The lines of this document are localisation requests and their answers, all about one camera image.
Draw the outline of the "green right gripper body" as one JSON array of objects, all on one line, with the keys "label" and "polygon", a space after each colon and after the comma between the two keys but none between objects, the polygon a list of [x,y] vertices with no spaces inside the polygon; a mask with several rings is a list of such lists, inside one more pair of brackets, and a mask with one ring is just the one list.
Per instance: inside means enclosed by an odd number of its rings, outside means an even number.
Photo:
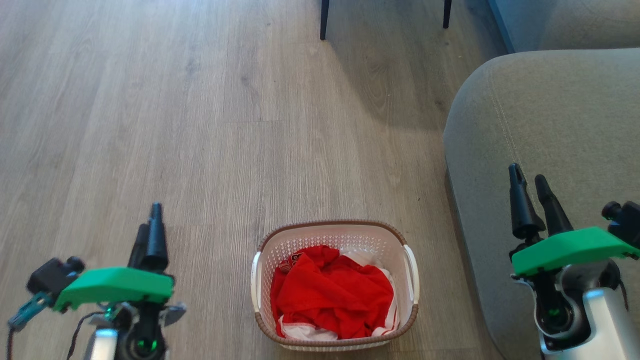
[{"label": "green right gripper body", "polygon": [[551,235],[512,255],[512,280],[534,294],[534,321],[546,341],[576,341],[588,332],[583,297],[601,287],[613,258],[639,249],[599,227]]}]

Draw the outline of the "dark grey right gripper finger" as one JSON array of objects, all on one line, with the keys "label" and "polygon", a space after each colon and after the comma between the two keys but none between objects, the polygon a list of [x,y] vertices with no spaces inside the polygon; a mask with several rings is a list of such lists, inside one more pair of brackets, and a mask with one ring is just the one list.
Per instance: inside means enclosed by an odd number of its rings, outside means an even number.
[{"label": "dark grey right gripper finger", "polygon": [[553,193],[546,177],[542,174],[537,174],[534,181],[538,201],[544,210],[547,235],[551,237],[573,231],[574,227],[557,196]]},{"label": "dark grey right gripper finger", "polygon": [[535,240],[546,230],[544,221],[537,215],[528,193],[528,183],[521,166],[514,162],[509,166],[509,200],[512,234],[520,240]]}]

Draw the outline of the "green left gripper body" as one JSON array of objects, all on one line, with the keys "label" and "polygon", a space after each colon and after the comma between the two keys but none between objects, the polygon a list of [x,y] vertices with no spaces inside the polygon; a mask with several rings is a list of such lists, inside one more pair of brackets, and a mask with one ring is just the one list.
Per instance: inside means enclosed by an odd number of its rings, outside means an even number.
[{"label": "green left gripper body", "polygon": [[130,313],[131,328],[164,328],[180,321],[185,303],[169,305],[175,278],[162,268],[110,267],[89,269],[61,290],[55,312],[77,310],[82,305],[107,305],[105,316],[115,320],[117,309]]}]

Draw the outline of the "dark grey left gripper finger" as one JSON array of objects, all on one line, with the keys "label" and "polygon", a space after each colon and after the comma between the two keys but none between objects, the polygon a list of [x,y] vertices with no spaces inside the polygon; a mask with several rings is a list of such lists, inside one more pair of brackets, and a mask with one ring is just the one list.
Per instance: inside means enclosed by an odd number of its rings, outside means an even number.
[{"label": "dark grey left gripper finger", "polygon": [[151,205],[141,266],[147,271],[155,273],[163,273],[169,266],[166,230],[163,223],[163,207],[159,202],[154,202]]},{"label": "dark grey left gripper finger", "polygon": [[149,224],[142,223],[138,227],[137,235],[135,237],[135,242],[132,247],[129,260],[127,263],[128,268],[133,269],[148,269],[149,267],[145,264],[145,258],[147,254],[147,247],[149,243]]}]

